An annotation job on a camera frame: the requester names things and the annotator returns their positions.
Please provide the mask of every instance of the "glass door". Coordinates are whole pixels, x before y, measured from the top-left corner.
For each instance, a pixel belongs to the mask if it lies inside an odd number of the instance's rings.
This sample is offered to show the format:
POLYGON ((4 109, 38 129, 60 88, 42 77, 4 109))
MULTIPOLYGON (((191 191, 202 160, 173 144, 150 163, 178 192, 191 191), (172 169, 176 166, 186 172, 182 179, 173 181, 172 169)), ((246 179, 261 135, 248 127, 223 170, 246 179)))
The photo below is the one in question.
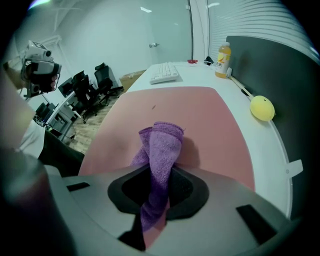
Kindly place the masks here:
POLYGON ((193 55, 188 0, 140 0, 152 64, 187 61, 193 55))

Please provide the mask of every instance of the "window blind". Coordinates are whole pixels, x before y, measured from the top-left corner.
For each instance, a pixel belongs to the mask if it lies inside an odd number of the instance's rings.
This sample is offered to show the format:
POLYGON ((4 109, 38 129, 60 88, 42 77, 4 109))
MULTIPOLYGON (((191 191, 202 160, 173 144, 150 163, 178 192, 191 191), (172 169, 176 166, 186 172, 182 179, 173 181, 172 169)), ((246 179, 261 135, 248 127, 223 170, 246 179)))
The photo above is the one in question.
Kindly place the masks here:
POLYGON ((290 46, 320 64, 304 28, 279 0, 208 0, 207 7, 213 61, 227 36, 248 36, 290 46))

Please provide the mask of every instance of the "juice bottle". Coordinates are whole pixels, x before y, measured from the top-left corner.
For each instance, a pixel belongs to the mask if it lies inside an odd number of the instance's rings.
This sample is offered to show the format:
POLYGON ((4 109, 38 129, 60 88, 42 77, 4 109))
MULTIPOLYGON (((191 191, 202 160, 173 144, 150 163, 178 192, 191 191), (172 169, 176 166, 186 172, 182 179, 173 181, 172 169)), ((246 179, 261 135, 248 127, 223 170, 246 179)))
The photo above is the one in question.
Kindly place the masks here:
POLYGON ((215 66, 215 75, 218 78, 226 78, 231 55, 230 43, 224 42, 219 48, 218 59, 215 66))

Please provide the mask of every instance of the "yellow ball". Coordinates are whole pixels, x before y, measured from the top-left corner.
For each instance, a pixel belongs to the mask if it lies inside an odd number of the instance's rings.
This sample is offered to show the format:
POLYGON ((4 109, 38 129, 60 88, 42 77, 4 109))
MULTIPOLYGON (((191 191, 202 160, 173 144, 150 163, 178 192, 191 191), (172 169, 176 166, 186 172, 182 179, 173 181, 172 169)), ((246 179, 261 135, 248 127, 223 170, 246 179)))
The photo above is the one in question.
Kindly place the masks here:
POLYGON ((263 96, 256 96, 251 100, 251 113, 262 121, 270 121, 275 116, 275 107, 271 101, 263 96))

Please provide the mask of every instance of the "light fixture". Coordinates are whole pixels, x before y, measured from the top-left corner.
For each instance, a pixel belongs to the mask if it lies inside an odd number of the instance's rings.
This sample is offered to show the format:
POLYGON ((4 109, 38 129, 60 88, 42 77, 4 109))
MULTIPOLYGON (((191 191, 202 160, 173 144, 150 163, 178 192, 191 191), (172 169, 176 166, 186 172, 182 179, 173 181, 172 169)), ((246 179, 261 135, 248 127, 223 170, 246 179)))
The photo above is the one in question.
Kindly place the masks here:
POLYGON ((213 2, 213 3, 210 3, 210 4, 208 5, 208 8, 213 7, 213 6, 219 6, 219 5, 220 5, 219 2, 213 2))
POLYGON ((42 5, 42 4, 49 3, 49 2, 50 2, 50 0, 35 0, 30 4, 28 10, 30 10, 31 8, 36 7, 38 5, 42 5))
POLYGON ((146 8, 143 8, 143 7, 140 7, 140 9, 141 9, 141 11, 144 11, 146 13, 151 13, 152 12, 152 10, 148 10, 146 8))

